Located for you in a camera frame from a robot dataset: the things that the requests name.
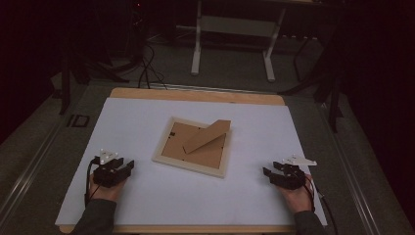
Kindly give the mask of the white metal table frame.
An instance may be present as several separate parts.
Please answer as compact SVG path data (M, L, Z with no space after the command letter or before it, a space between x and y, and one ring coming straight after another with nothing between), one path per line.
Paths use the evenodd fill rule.
M201 36L203 31L208 31L269 38L269 45L265 50L262 51L262 58L267 80L269 82L274 82L276 77L271 62L271 55L279 36L283 19L286 15L286 8L282 8L279 11L278 19L276 22L264 22L204 15L202 13L202 6L203 0L198 0L196 17L196 39L190 74L199 74L202 54Z

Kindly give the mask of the metal floor rail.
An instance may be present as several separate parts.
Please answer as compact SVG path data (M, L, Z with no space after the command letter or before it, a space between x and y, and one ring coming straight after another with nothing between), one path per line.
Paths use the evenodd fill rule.
M360 220L362 221L363 227L367 235L380 235L380 229L374 219L374 216L370 210L369 205L367 204L366 197L357 181L356 174L353 171L351 164L348 160L346 150L342 145L340 137L335 133L329 124L328 114L329 109L325 103L317 103L316 108L319 112L319 115L323 119L326 129L330 132L330 136L336 146L337 153L339 155L342 170L346 178L346 184L348 190L353 198L356 209L359 213Z
M23 199L38 170L40 169L40 166L45 161L45 157L49 152L51 145L55 141L56 136L58 135L62 127L63 124L61 122L58 122L48 132L45 139L41 142L39 148L34 152L34 155L30 158L28 166L18 177L11 192L7 195L5 201L0 206L0 227L4 226L7 223L7 221L13 215L17 206Z

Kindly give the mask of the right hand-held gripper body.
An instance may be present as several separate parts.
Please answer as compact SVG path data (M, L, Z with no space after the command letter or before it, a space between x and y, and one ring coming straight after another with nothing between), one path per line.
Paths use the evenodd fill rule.
M286 167L284 170L279 170L279 173L276 173L276 176L270 179L270 183L288 190L295 190L305 184L305 173L300 167L315 166L317 162L297 155L291 155L283 159L281 164L286 165Z

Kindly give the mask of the person's left hand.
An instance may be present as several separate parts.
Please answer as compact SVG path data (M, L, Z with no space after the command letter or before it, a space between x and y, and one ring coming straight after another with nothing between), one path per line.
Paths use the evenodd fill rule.
M121 195L122 189L126 183L125 180L119 182L116 186L107 188L100 186L93 181L94 175L89 176L89 193L88 198L90 200L102 199L107 201L116 202Z

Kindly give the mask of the black floor socket box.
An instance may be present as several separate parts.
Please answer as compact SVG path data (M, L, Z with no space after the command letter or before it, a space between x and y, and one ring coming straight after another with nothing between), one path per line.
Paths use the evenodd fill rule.
M86 127L90 121L90 116L71 115L67 122L67 127Z

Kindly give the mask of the wooden picture frame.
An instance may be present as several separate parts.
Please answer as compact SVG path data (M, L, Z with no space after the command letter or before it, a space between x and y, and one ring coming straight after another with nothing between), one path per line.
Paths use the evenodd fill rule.
M230 140L230 120L205 124L172 117L161 135L153 161L224 178Z

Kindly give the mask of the white table mat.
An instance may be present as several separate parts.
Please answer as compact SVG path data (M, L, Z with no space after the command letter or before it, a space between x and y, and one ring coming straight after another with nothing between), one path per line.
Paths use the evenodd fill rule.
M231 122L229 162L222 178L153 162L171 118ZM110 98L105 104L57 217L73 225L84 211L86 169L100 150L135 162L115 222L127 225L293 225L284 198L263 174L300 157L286 106Z

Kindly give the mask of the person's right hand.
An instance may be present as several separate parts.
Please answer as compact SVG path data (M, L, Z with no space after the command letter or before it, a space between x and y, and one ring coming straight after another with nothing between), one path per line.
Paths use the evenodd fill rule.
M314 211L312 177L309 174L305 177L305 184L298 189L288 190L278 187L292 213Z

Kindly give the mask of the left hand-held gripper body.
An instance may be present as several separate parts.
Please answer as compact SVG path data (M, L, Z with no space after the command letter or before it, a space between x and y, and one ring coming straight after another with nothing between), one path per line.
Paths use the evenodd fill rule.
M111 167L112 159L119 159L118 153L104 149L101 149L99 155L94 159L94 164L98 166L93 171L93 181L96 184L111 188L125 179L118 177L117 172L121 169L120 167Z

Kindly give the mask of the black metal stand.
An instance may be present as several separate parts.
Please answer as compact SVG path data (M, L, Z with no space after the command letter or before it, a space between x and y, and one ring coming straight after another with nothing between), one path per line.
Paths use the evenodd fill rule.
M98 71L104 77L115 82L126 82L117 76L109 69L104 68L98 62L93 61L86 55L82 54L73 45L70 36L67 34L61 43L62 52L62 76L61 76L61 88L58 90L57 95L62 100L60 114L63 115L70 105L70 76L73 75L75 80L81 84L87 84L90 80L88 71L85 66L90 66L93 70Z
M333 36L337 30L336 23L321 23L315 27L314 36L322 45L323 50L317 59L314 67L304 78L300 78L300 72L297 66L297 58L303 48L311 41L308 37L300 46L293 58L293 65L296 77L300 82L299 85L285 91L280 91L280 95L293 95L301 90L317 84L318 88L313 94L313 99L317 103L325 103L329 99L328 105L328 123L334 133L338 132L337 117L341 115L339 109L341 80L345 76L342 69L342 63L339 50L333 42Z

